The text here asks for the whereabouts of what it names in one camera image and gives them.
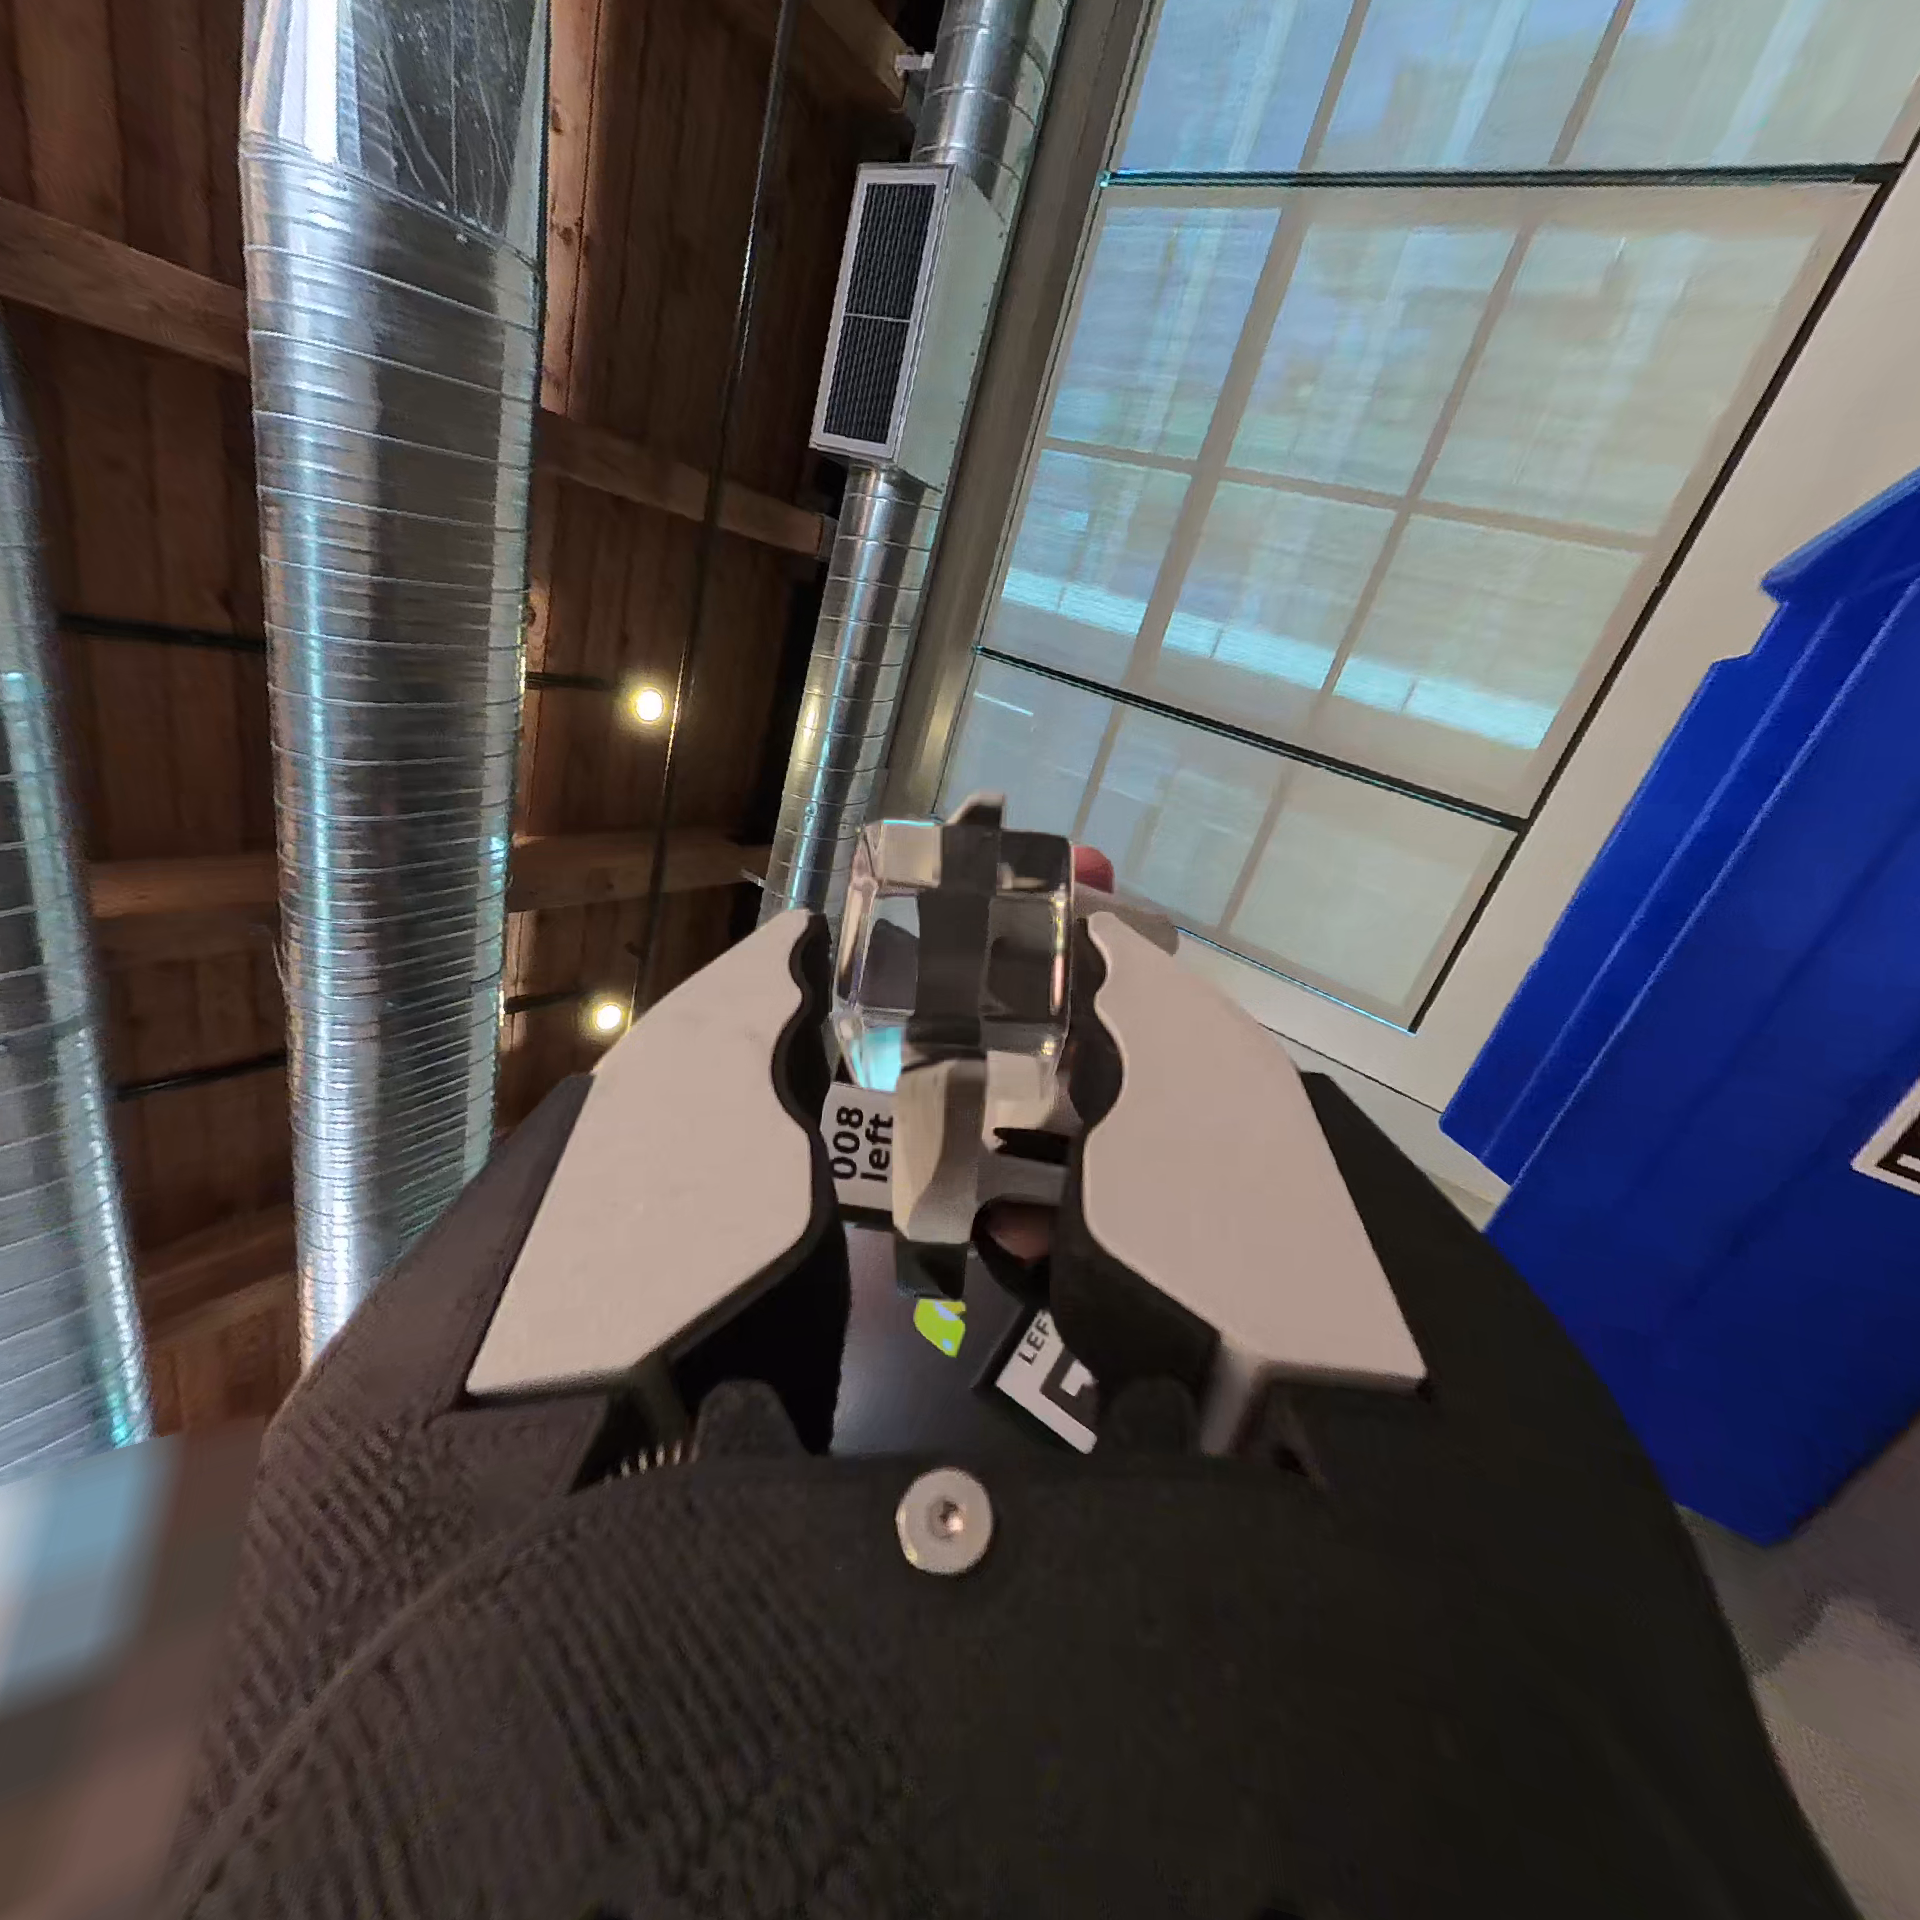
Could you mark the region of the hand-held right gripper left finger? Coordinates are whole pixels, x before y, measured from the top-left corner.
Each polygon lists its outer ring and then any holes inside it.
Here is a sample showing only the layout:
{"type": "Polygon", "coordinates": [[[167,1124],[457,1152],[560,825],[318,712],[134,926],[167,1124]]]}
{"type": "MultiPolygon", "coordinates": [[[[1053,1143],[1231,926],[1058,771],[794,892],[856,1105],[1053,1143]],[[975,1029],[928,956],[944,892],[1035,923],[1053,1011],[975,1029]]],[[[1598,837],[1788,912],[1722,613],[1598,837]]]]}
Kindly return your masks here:
{"type": "Polygon", "coordinates": [[[829,928],[787,911],[651,1005],[589,1077],[466,1389],[629,1392],[681,1438],[766,1383],[826,1453],[850,1316],[820,1138],[829,928]]]}

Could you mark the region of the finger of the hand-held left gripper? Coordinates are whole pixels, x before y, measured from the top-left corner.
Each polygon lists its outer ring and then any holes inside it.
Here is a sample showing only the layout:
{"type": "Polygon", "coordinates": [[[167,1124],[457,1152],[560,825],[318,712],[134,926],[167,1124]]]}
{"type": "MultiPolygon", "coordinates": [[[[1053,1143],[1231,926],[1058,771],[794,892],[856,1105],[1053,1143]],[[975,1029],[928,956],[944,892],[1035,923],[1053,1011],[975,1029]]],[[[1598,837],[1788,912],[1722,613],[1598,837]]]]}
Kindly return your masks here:
{"type": "Polygon", "coordinates": [[[893,1223],[928,1285],[962,1274],[991,1132],[991,1073],[1049,1102],[1071,1017],[1071,852],[1007,825],[1003,794],[888,825],[888,890],[913,903],[893,1223]]]}

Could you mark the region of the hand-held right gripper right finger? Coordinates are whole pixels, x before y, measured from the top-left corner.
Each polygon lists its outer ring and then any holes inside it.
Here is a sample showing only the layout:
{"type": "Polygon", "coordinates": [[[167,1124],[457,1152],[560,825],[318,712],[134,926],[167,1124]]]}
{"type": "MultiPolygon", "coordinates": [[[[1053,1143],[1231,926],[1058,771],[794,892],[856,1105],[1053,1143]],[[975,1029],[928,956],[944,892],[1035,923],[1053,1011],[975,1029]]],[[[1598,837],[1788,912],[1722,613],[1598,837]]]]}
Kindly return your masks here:
{"type": "Polygon", "coordinates": [[[1420,1392],[1429,1364],[1292,1057],[1118,912],[1074,946],[1049,1314],[1099,1425],[1177,1383],[1234,1453],[1274,1383],[1420,1392]]]}

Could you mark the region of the blue storage bin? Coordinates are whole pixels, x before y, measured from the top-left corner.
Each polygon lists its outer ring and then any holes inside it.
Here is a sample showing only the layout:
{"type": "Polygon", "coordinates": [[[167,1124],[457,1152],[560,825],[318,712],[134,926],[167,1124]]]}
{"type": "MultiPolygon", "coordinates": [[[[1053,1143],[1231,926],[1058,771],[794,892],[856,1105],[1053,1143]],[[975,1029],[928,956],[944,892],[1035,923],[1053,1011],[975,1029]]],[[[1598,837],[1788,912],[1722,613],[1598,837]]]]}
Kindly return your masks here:
{"type": "Polygon", "coordinates": [[[1917,1419],[1917,473],[1763,594],[1443,1132],[1672,1503],[1779,1542],[1917,1419]]]}

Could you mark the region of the large window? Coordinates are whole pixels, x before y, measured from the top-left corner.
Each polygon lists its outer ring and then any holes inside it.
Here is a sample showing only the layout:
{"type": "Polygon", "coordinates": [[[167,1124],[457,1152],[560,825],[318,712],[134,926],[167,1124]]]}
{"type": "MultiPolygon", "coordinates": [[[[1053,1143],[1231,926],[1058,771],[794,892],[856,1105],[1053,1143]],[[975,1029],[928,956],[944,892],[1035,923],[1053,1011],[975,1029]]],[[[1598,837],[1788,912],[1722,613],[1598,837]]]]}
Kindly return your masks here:
{"type": "Polygon", "coordinates": [[[1914,132],[1914,4],[1155,4],[938,808],[1417,1032],[1914,132]]]}

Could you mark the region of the white vent grille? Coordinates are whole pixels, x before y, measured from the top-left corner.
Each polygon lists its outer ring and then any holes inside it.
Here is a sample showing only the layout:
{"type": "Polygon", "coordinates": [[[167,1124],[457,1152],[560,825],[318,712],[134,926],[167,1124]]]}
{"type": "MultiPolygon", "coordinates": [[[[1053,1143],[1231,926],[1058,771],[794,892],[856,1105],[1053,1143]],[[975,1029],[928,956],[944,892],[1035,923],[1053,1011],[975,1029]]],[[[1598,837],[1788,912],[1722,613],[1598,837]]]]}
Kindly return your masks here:
{"type": "Polygon", "coordinates": [[[952,169],[872,161],[856,170],[829,303],[810,446],[888,466],[921,348],[952,169]]]}

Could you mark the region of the round silver vent duct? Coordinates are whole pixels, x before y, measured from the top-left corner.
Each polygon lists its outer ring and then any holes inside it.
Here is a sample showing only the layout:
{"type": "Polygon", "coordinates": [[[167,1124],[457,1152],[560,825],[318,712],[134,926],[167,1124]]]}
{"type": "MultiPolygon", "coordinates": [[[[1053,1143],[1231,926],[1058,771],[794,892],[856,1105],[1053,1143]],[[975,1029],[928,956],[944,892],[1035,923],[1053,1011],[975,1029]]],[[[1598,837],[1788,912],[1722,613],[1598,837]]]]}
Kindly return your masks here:
{"type": "Polygon", "coordinates": [[[913,656],[978,360],[1041,132],[1065,4],[949,4],[913,157],[952,169],[921,348],[888,466],[847,457],[759,923],[835,912],[913,656]]]}

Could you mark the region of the wide round silver duct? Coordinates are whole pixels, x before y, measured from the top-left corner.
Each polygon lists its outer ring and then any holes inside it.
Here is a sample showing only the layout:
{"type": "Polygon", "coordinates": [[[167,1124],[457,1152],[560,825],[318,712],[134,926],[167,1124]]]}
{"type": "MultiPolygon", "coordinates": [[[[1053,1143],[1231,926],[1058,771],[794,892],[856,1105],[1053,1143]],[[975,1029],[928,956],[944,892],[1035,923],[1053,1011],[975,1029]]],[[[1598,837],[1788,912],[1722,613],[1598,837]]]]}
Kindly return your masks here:
{"type": "Polygon", "coordinates": [[[239,194],[299,1357],[488,1154],[545,4],[251,4],[239,194]]]}
{"type": "Polygon", "coordinates": [[[58,728],[36,438],[3,341],[3,1478],[152,1433],[58,728]]]}

